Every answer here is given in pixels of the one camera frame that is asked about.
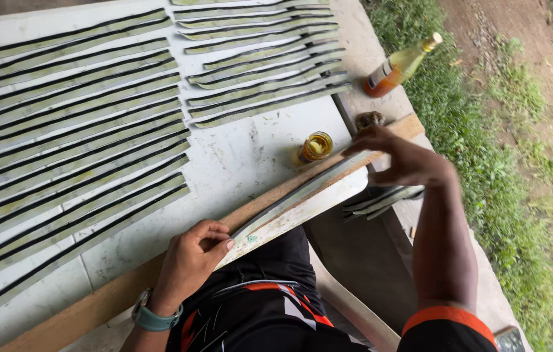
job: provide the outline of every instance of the stack of strips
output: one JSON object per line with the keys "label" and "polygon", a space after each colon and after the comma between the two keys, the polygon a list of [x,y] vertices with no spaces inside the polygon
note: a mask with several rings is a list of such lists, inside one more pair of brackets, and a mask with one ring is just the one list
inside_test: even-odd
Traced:
{"label": "stack of strips", "polygon": [[0,242],[0,271],[91,233],[2,288],[0,306],[189,193],[178,171],[189,161],[189,130],[167,40],[78,54],[171,24],[157,9],[0,47],[0,88],[83,68],[0,95],[0,238],[11,235]]}
{"label": "stack of strips", "polygon": [[[184,5],[219,2],[223,1],[172,0]],[[204,63],[207,72],[189,76],[189,83],[206,90],[229,88],[187,100],[194,125],[215,127],[349,90],[346,72],[331,73],[341,66],[345,49],[339,45],[339,26],[328,4],[329,0],[282,0],[175,11],[179,26],[197,29],[182,30],[182,36],[196,41],[228,38],[190,46],[186,54],[286,40]]]}
{"label": "stack of strips", "polygon": [[348,222],[356,217],[366,215],[367,220],[372,220],[391,208],[402,199],[417,199],[424,196],[423,186],[396,186],[381,188],[377,195],[368,197],[358,202],[344,205],[342,214],[344,221]]}

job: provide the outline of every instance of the wood grain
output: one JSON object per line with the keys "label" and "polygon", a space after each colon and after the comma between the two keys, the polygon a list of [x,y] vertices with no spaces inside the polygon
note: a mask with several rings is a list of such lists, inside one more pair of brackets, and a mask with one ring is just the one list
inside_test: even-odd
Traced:
{"label": "wood grain", "polygon": [[[389,129],[406,140],[411,140],[424,132],[424,127],[415,114],[409,114],[394,122],[389,125]],[[327,182],[313,194],[341,180],[346,175],[365,166],[372,159],[378,158],[381,155],[381,152],[372,154],[369,158],[353,165],[346,172]],[[266,207],[274,204],[283,196],[294,191],[341,160],[343,160],[343,156],[336,154],[311,166],[303,173],[296,175],[296,177],[238,208],[221,221],[232,232],[235,231]],[[130,308],[142,291],[154,286],[159,276],[159,269],[161,268],[163,258],[164,253],[159,254],[139,267],[126,272],[124,275],[64,309],[61,313],[52,316],[45,322],[7,343],[0,348],[0,352],[56,352],[77,341],[81,336],[107,323],[113,317]]]}

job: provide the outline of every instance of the person's right hand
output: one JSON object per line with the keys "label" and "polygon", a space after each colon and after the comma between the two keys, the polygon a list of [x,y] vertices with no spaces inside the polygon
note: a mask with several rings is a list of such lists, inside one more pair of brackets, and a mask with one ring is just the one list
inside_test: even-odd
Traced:
{"label": "person's right hand", "polygon": [[364,128],[343,155],[350,156],[366,149],[391,155],[389,169],[368,175],[371,183],[438,187],[457,179],[454,166],[443,156],[406,141],[385,127],[376,125]]}

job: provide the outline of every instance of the white table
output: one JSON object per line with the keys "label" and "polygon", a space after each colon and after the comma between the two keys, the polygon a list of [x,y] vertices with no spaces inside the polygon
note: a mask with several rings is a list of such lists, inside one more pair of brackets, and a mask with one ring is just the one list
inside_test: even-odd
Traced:
{"label": "white table", "polygon": [[[243,4],[258,3],[249,1]],[[236,2],[222,6],[239,4]],[[171,14],[172,6],[166,0],[119,0],[0,16],[0,45],[83,28],[159,7],[165,7]],[[188,56],[182,53],[182,49],[198,43],[176,34],[177,30],[177,27],[161,29],[97,46],[78,54],[166,36],[171,43],[171,53],[179,63],[181,76],[185,78],[202,72],[201,64],[204,62],[260,46]],[[82,69],[65,71],[52,77],[66,76],[80,70]],[[48,78],[16,84],[15,87],[4,87],[0,93],[46,80]],[[185,79],[179,86],[182,100],[206,94],[206,91],[199,91],[190,86]],[[183,110],[188,118],[185,102]],[[194,222],[203,218],[222,218],[253,197],[296,175],[301,170],[294,167],[292,153],[310,133],[317,130],[327,132],[333,138],[334,150],[341,150],[350,141],[350,134],[330,96],[217,128],[199,129],[190,126],[190,129],[192,135],[189,141],[192,147],[187,151],[187,155],[191,161],[183,166],[182,172],[187,178],[191,194],[58,268],[9,304],[1,307],[0,345],[125,271],[163,252],[171,236],[186,230]],[[257,232],[259,242],[283,233],[359,193],[365,184],[364,168],[322,191],[303,206],[288,212],[283,220],[278,222],[278,226],[273,224],[262,228]],[[0,272],[0,288],[86,235],[75,234]]]}

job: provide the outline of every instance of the grass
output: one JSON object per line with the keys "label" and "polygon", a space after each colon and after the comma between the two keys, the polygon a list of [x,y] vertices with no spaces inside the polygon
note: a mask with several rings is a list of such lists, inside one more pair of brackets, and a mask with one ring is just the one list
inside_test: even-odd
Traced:
{"label": "grass", "polygon": [[[459,50],[443,30],[444,14],[435,0],[380,0],[367,6],[376,35],[387,52],[415,44],[434,31],[444,36],[405,84],[413,108],[438,153],[461,176],[466,216],[488,253],[516,318],[536,351],[553,350],[553,209],[531,204],[530,182],[517,170],[553,187],[553,158],[530,139],[518,147],[500,146],[503,120],[530,132],[542,119],[545,100],[523,65],[513,63],[516,41],[499,38],[506,61],[486,92],[469,89],[469,79],[454,63]],[[483,100],[502,108],[485,113]]]}

